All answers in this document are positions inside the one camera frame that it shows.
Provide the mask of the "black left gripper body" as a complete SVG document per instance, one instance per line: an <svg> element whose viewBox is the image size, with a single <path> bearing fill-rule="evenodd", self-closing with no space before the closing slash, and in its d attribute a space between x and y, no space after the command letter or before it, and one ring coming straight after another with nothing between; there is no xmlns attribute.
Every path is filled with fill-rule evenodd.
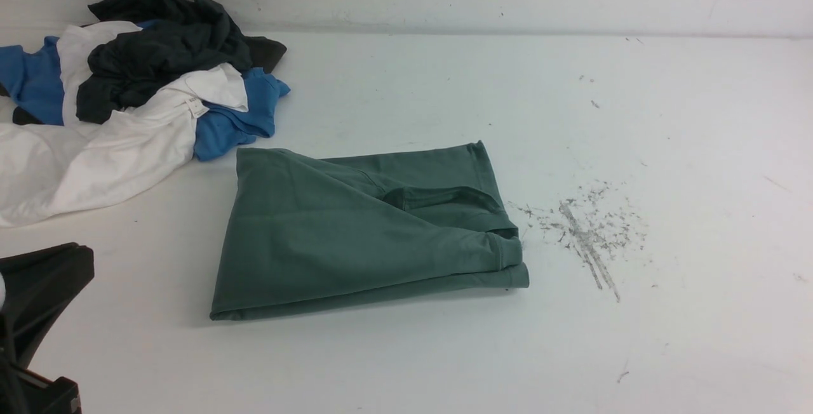
<svg viewBox="0 0 813 414"><path fill-rule="evenodd" d="M1 413L29 413L18 372L14 368L17 361L11 327L8 320L1 317Z"/></svg>

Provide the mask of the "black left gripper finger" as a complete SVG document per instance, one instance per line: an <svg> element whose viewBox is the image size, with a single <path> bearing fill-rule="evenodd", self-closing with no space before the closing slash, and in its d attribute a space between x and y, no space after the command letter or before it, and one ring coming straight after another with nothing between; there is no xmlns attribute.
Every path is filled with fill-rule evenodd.
<svg viewBox="0 0 813 414"><path fill-rule="evenodd" d="M94 252L67 243L1 260L2 353L28 368L44 336L94 278Z"/></svg>
<svg viewBox="0 0 813 414"><path fill-rule="evenodd" d="M81 413L79 386L73 380L59 377L48 380L32 371L18 374L22 389L23 413Z"/></svg>

